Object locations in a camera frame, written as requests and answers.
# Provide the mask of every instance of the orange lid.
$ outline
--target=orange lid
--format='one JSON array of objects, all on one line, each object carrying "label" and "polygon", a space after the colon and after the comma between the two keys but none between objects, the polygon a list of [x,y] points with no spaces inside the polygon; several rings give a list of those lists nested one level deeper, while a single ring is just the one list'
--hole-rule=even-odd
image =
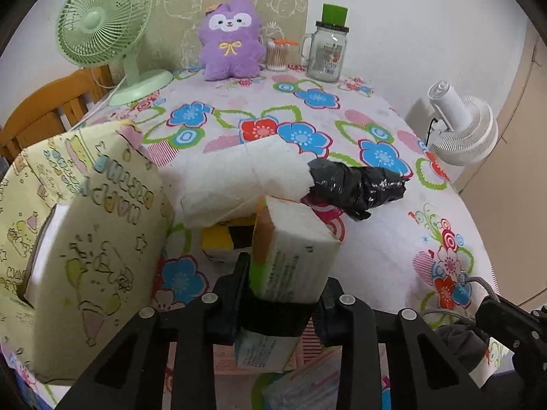
[{"label": "orange lid", "polygon": [[297,41],[293,41],[293,40],[274,39],[273,42],[274,42],[276,45],[291,45],[291,46],[298,46],[298,42],[297,42]]}]

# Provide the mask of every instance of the chair backrest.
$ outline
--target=chair backrest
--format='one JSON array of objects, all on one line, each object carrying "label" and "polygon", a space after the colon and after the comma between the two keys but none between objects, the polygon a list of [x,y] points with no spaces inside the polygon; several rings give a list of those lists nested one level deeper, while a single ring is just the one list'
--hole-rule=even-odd
[{"label": "chair backrest", "polygon": [[62,107],[70,125],[75,125],[88,111],[83,95],[89,94],[96,103],[108,92],[101,84],[112,86],[108,66],[79,69],[35,91],[13,111],[0,131],[0,156],[11,163],[22,148],[65,132],[57,108]]}]

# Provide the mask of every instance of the plush toy face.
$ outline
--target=plush toy face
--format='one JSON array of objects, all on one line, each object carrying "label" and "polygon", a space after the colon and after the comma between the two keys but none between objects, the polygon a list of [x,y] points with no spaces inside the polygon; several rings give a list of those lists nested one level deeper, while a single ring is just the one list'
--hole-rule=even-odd
[{"label": "plush toy face", "polygon": [[199,37],[204,46],[219,40],[258,40],[260,29],[261,23],[254,5],[248,0],[232,0],[207,14]]},{"label": "plush toy face", "polygon": [[222,29],[224,32],[232,32],[239,28],[246,28],[252,22],[251,16],[246,12],[236,13],[233,18],[226,18],[223,13],[216,13],[209,20],[209,29]]}]

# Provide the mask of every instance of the floral tablecloth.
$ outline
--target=floral tablecloth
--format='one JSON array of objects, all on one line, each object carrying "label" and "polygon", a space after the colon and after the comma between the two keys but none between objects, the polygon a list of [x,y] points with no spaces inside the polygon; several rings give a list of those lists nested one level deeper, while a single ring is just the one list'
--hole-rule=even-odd
[{"label": "floral tablecloth", "polygon": [[[343,242],[332,276],[347,293],[375,309],[396,313],[406,306],[418,311],[442,307],[474,314],[486,292],[476,284],[460,284],[458,273],[463,270],[496,285],[480,235],[435,156],[387,101],[360,78],[320,83],[296,65],[290,72],[264,71],[255,79],[205,82],[201,73],[178,72],[164,89],[127,106],[104,108],[79,127],[114,119],[135,122],[178,214],[183,163],[200,153],[273,134],[311,157],[399,172],[409,178],[405,197],[373,210],[362,222],[338,208],[304,200]],[[231,269],[209,261],[200,249],[200,232],[186,230],[176,216],[159,262],[152,303],[162,311],[182,307],[212,289]],[[444,315],[427,319],[432,327],[449,323]],[[471,374],[478,384],[499,367],[506,352],[492,340]],[[17,365],[16,354],[6,347],[4,354],[29,390],[54,406],[62,388],[37,384]],[[384,383],[389,384],[385,353],[382,365]],[[165,408],[169,379],[168,370]],[[257,375],[218,377],[218,408],[262,408],[260,394],[252,389],[263,382]]]}]

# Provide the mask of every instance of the white desk fan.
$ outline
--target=white desk fan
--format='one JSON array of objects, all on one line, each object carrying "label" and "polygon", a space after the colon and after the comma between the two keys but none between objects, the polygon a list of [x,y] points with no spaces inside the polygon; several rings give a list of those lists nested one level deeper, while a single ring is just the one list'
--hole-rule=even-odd
[{"label": "white desk fan", "polygon": [[122,57],[125,82],[110,99],[124,105],[167,86],[165,70],[139,74],[135,46],[146,29],[154,0],[67,0],[59,15],[57,43],[72,63],[86,68]]},{"label": "white desk fan", "polygon": [[488,103],[472,95],[460,98],[446,81],[431,86],[428,95],[448,127],[431,145],[442,161],[466,166],[492,152],[498,139],[498,124]]}]

